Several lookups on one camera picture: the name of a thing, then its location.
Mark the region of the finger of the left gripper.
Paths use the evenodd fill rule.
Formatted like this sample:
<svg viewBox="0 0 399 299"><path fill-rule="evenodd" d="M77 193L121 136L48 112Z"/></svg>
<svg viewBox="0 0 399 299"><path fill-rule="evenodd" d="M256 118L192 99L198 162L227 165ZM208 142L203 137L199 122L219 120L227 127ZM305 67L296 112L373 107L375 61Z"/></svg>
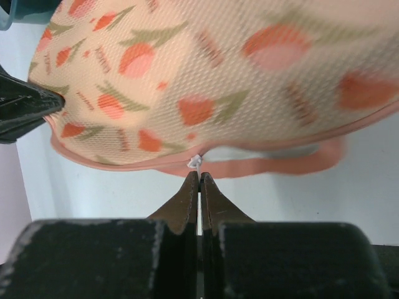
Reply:
<svg viewBox="0 0 399 299"><path fill-rule="evenodd" d="M1 69L1 127L11 128L60 111L62 95L24 82Z"/></svg>
<svg viewBox="0 0 399 299"><path fill-rule="evenodd" d="M1 144L15 143L43 123L44 117L39 115L1 116Z"/></svg>

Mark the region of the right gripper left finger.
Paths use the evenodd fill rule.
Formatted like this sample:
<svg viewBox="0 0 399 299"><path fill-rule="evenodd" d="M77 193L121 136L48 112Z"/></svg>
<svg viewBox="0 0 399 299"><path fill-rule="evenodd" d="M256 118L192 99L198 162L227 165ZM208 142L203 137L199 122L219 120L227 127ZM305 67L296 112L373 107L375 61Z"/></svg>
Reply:
<svg viewBox="0 0 399 299"><path fill-rule="evenodd" d="M195 298L196 172L145 219L29 224L1 267L2 298Z"/></svg>

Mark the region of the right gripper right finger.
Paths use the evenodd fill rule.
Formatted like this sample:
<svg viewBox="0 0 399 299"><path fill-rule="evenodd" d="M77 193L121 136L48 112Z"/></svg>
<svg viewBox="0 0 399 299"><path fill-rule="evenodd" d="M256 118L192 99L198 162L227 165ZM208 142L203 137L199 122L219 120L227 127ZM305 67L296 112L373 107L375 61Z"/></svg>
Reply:
<svg viewBox="0 0 399 299"><path fill-rule="evenodd" d="M205 298L391 298L375 248L345 222L256 222L200 181Z"/></svg>

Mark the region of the floral mesh laundry bag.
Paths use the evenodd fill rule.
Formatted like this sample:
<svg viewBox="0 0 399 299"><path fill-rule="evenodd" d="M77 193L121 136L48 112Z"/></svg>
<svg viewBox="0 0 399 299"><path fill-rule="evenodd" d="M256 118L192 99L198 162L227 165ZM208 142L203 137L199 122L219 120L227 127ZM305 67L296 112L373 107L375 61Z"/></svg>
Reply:
<svg viewBox="0 0 399 299"><path fill-rule="evenodd" d="M398 110L398 2L62 1L28 79L76 163L314 173Z"/></svg>

